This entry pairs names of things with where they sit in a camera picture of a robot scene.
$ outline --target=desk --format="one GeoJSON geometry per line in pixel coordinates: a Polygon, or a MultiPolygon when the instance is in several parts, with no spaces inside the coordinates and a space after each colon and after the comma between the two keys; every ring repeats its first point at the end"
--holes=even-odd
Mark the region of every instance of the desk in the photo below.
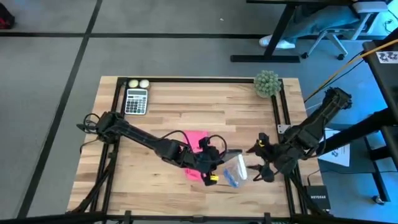
{"type": "Polygon", "coordinates": [[[263,55],[231,55],[231,62],[284,62],[300,63],[299,56],[273,55],[276,45],[286,30],[297,6],[306,4],[320,4],[328,6],[350,6],[351,0],[246,0],[247,3],[286,4],[274,30],[272,38],[263,55]]]}
{"type": "MultiPolygon", "coordinates": [[[[363,44],[364,51],[370,51],[380,46],[378,44],[381,41],[365,42],[363,44]]],[[[387,49],[380,51],[398,51],[398,44],[394,44],[387,49]]],[[[394,164],[398,169],[398,132],[397,127],[393,126],[398,124],[398,79],[396,77],[396,71],[398,71],[398,64],[396,63],[380,63],[376,54],[370,54],[365,58],[365,61],[369,64],[372,73],[379,85],[380,91],[387,103],[387,108],[381,111],[377,111],[366,119],[360,121],[357,124],[352,125],[348,129],[340,131],[338,134],[320,143],[319,148],[326,144],[325,153],[330,152],[338,147],[349,144],[351,141],[364,137],[375,131],[381,130],[384,140],[387,146],[380,149],[370,150],[369,143],[365,138],[366,144],[368,145],[369,155],[373,161],[374,169],[373,178],[376,183],[376,187],[379,191],[380,198],[383,202],[389,202],[389,196],[386,191],[386,187],[382,181],[381,174],[376,164],[376,160],[383,159],[386,157],[392,157],[394,164]]]]}
{"type": "MultiPolygon", "coordinates": [[[[144,116],[125,116],[131,124],[162,136],[174,129],[203,130],[223,136],[230,149],[247,150],[255,143],[259,132],[270,136],[277,143],[276,118],[282,120],[281,97],[263,99],[253,91],[252,78],[151,78],[149,104],[144,116]]],[[[127,78],[102,77],[93,113],[102,114],[112,108],[115,88],[127,78]]],[[[284,78],[284,93],[292,124],[306,118],[299,81],[284,78]]],[[[117,108],[122,108],[124,91],[116,98],[117,108]]],[[[94,140],[87,135],[85,142],[94,140]]],[[[178,134],[171,138],[183,140],[178,134]]],[[[102,142],[94,142],[83,148],[68,209],[75,208],[94,185],[100,163],[102,142]]],[[[244,154],[245,163],[261,163],[254,154],[244,154]]],[[[316,158],[300,161],[302,180],[319,169],[316,158]]],[[[220,174],[222,166],[216,171],[220,174]]],[[[257,172],[248,170],[249,179],[257,172]]],[[[312,175],[313,184],[322,185],[320,173],[312,175]]],[[[220,177],[217,185],[205,187],[200,182],[186,179],[183,170],[162,162],[153,151],[121,138],[111,182],[108,214],[123,215],[131,210],[134,215],[157,216],[209,216],[209,217],[258,217],[264,212],[272,217],[290,217],[288,189],[283,175],[275,182],[249,181],[241,189],[227,185],[220,177]]],[[[300,213],[300,200],[295,187],[290,191],[294,200],[292,210],[300,213]]],[[[106,193],[99,194],[99,206],[103,206],[106,193]]]]}

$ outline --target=clear plastic bag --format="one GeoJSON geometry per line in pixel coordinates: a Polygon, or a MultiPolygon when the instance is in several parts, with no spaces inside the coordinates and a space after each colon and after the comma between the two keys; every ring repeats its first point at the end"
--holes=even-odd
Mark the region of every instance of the clear plastic bag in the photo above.
{"type": "Polygon", "coordinates": [[[239,188],[244,185],[248,179],[248,172],[241,154],[225,164],[223,175],[233,188],[239,188]]]}

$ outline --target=jeans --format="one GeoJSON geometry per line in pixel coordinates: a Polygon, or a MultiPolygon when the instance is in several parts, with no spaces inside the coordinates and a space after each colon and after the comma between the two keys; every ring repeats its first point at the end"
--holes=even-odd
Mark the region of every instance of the jeans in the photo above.
{"type": "Polygon", "coordinates": [[[300,6],[296,9],[282,38],[295,43],[298,37],[319,34],[326,29],[358,21],[359,17],[348,6],[300,6]]]}

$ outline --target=chair leg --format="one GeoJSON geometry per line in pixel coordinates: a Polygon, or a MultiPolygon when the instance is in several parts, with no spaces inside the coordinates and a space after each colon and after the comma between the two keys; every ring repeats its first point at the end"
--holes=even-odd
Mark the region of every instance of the chair leg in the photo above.
{"type": "Polygon", "coordinates": [[[322,33],[319,34],[317,40],[316,40],[315,43],[312,45],[312,47],[310,48],[310,50],[307,52],[307,55],[308,55],[308,56],[312,53],[312,51],[315,49],[315,47],[319,44],[319,41],[321,41],[322,38],[324,38],[326,34],[327,34],[327,31],[323,31],[322,33]]]}
{"type": "Polygon", "coordinates": [[[335,34],[327,34],[326,37],[343,53],[343,56],[348,55],[347,50],[335,34]]]}

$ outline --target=office chair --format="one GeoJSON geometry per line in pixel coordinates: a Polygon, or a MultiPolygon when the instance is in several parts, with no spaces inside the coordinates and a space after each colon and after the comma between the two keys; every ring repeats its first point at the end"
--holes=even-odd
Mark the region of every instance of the office chair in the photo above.
{"type": "Polygon", "coordinates": [[[337,38],[337,35],[344,35],[349,40],[356,40],[358,35],[363,31],[369,28],[369,18],[372,14],[377,14],[379,12],[388,11],[387,4],[382,1],[377,2],[356,2],[353,4],[353,9],[359,14],[361,17],[359,22],[355,22],[348,25],[333,27],[327,30],[322,31],[315,43],[312,45],[311,49],[308,52],[305,52],[301,55],[302,58],[308,58],[315,47],[319,44],[319,42],[326,36],[341,52],[337,56],[338,60],[343,60],[345,56],[348,54],[347,50],[344,48],[341,41],[337,38]]]}

